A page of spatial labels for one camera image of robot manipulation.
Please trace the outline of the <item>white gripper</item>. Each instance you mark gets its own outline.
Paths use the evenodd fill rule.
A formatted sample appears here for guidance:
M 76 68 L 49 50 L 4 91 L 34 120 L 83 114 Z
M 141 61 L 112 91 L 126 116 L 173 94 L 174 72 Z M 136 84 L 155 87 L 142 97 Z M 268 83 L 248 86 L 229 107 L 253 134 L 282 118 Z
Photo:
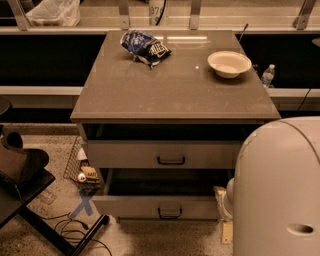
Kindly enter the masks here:
M 223 220 L 221 222 L 221 243 L 230 244 L 233 240 L 233 195 L 228 194 L 221 186 L 213 187 L 218 210 Z

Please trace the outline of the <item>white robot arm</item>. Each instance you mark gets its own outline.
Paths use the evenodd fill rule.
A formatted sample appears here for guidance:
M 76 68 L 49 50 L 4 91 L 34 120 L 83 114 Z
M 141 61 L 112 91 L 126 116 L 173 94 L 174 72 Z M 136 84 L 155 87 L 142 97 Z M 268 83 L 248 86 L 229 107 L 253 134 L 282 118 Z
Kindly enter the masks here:
M 233 256 L 320 256 L 320 117 L 252 132 L 218 209 L 233 221 Z

